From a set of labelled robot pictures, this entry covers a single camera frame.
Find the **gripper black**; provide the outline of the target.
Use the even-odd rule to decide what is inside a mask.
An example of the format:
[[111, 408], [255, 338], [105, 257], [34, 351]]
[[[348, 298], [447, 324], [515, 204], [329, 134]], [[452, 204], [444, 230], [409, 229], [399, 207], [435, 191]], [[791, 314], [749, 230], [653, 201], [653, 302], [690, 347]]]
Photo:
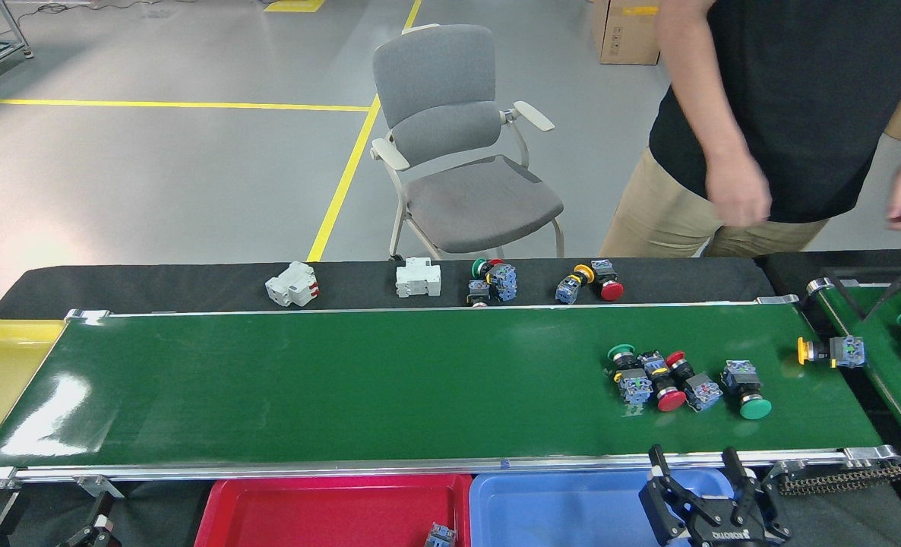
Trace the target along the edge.
[[640, 503], [659, 544], [667, 546], [770, 546], [791, 538], [781, 516], [775, 485], [760, 481], [742, 464], [734, 447], [722, 451], [724, 474], [732, 486], [731, 507], [722, 522], [705, 499], [673, 478], [659, 444], [648, 451], [651, 475]]

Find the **person's right hand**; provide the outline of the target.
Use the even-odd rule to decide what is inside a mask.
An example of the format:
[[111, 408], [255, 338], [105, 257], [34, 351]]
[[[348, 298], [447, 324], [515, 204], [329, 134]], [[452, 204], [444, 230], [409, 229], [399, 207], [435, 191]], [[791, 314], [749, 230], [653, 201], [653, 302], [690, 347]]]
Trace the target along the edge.
[[749, 153], [708, 158], [705, 189], [724, 227], [753, 227], [770, 218], [769, 182]]

